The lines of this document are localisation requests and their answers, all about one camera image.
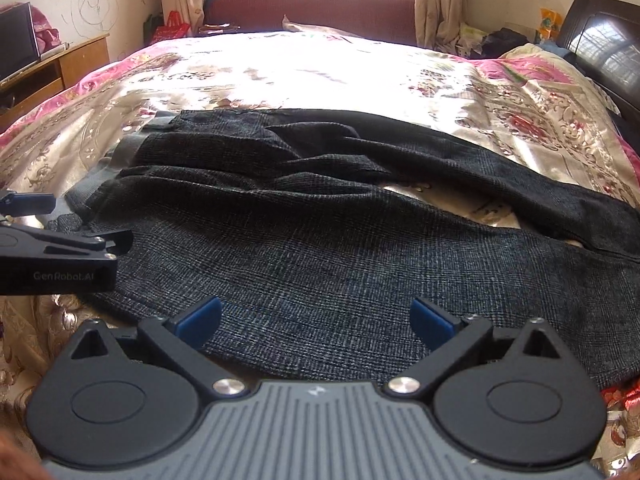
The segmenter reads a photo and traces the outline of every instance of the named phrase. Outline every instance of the wooden cabinet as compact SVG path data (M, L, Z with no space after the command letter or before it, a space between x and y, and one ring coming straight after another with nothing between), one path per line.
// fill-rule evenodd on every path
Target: wooden cabinet
M0 133L39 104L108 64L107 37L103 34L72 46L0 84L0 103L12 102L12 107L0 115Z

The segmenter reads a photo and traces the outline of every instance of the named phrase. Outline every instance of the floral bedspread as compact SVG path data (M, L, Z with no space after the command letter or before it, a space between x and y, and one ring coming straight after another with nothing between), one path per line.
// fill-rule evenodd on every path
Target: floral bedspread
M499 60L469 61L308 32L165 41L90 74L0 135L0 187L60 196L156 111L216 107L384 115L640 207L638 156L616 135L593 84L553 54L528 45ZM527 221L508 204L446 182L390 189L488 225L521 228ZM94 315L72 296L0 298L0 425L19 431L38 378L78 324ZM617 396L616 413L610 412L596 462L609 473L637 452L620 436L628 431L623 420L640 418L625 404L626 394L608 392L610 404Z

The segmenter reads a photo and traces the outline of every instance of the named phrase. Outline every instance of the red bag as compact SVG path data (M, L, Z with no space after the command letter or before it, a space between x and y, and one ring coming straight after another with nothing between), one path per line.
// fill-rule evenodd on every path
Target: red bag
M186 38L191 30L191 25L182 20L180 12L172 10L169 12L169 18L166 25L160 25L156 28L151 43L157 43L164 40L177 40L178 38Z

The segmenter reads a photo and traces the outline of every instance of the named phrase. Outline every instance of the television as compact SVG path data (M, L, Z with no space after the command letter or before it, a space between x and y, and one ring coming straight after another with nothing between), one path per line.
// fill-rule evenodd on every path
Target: television
M0 12L0 82L40 60L31 4Z

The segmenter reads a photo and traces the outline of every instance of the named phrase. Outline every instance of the maroon sofa back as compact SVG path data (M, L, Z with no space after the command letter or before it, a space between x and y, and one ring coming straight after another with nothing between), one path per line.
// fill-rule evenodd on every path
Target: maroon sofa back
M213 0L205 23L233 23L242 32L282 30L282 19L415 46L414 0Z

